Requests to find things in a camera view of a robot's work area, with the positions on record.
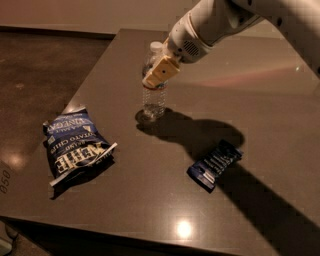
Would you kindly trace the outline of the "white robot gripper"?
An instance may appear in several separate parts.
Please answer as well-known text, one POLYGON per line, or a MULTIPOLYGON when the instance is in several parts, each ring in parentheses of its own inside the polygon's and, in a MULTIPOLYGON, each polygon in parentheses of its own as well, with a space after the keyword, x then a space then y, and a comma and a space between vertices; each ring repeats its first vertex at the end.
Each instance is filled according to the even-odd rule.
MULTIPOLYGON (((194 9, 187 12, 172 28, 162 44, 183 63, 195 63, 207 55, 213 47, 213 12, 194 9)), ((180 72, 179 62, 168 55, 157 60, 142 79, 142 84, 151 89, 164 84, 180 72)))

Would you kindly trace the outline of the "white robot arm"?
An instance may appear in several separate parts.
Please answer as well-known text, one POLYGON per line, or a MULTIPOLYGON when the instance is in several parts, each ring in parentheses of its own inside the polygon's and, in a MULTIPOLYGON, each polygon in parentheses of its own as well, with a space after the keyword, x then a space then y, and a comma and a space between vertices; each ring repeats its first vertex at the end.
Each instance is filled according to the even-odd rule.
POLYGON ((266 20, 296 50, 314 74, 320 71, 319 0, 200 0, 172 28, 151 68, 145 87, 155 89, 195 63, 224 38, 266 20))

